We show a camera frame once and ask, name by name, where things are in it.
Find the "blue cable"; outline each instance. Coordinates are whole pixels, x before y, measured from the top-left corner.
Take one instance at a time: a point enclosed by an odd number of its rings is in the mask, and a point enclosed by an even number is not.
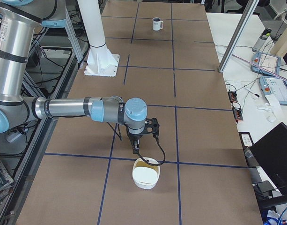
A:
[[[278,225],[280,225],[280,222],[281,222],[281,220],[282,220],[282,217],[283,217],[283,215],[284,215],[284,213],[287,211],[287,207],[284,209],[284,211],[282,212],[282,214],[280,215],[280,219],[279,219],[279,221],[278,221]]]

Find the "white table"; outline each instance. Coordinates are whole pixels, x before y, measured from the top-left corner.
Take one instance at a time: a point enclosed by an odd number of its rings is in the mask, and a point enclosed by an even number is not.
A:
[[[236,29],[240,17],[241,15],[239,14],[207,13],[213,40],[217,45],[216,51],[219,60],[222,59],[223,53],[226,50],[226,47],[223,45],[227,46],[229,44],[229,41]],[[252,47],[263,30],[264,26],[259,17],[257,15],[253,15],[250,18],[250,21],[248,22],[245,30],[243,31],[243,35],[237,44],[238,47],[236,47],[234,54],[250,61],[254,52],[251,50],[251,48],[246,46]],[[267,46],[264,49],[264,52],[269,52],[271,46],[272,45]],[[234,57],[231,57],[228,65],[226,66],[226,69],[223,72],[224,80],[234,85],[237,89],[254,81],[257,78],[257,75],[257,73],[251,71],[249,64]],[[285,71],[280,71],[280,75],[287,78],[287,72]],[[254,98],[252,94],[248,94],[246,89],[240,89],[237,93],[238,102],[241,104],[241,106],[244,105],[244,121],[238,123],[237,129],[239,132],[250,132],[253,141],[257,142],[261,137],[267,134],[281,121],[287,125],[287,106],[281,106],[281,109],[284,113],[284,118],[278,118],[275,122],[270,123],[266,118],[272,113],[257,109],[257,105],[264,105],[265,103],[268,103],[261,91],[258,80],[251,87],[251,89],[255,93],[259,94],[260,98]]]

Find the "white mug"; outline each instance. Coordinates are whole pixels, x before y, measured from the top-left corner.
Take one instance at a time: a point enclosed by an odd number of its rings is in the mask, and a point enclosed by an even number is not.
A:
[[[163,21],[159,17],[153,18],[153,30],[159,31],[163,29]]]

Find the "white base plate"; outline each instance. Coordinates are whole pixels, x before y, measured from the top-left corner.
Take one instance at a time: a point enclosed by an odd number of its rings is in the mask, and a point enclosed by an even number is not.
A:
[[[115,58],[118,64],[120,56],[113,54],[113,57]],[[114,77],[116,76],[117,68],[118,66],[110,65],[107,68],[102,69],[100,73],[98,73],[97,64],[94,64],[94,65],[91,64],[91,65],[86,66],[84,74],[87,76],[112,76]]]

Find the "computer monitor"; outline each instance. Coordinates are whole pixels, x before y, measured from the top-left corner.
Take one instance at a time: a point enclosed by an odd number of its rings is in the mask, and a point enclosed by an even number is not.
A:
[[[282,195],[287,195],[287,126],[280,123],[250,150]]]

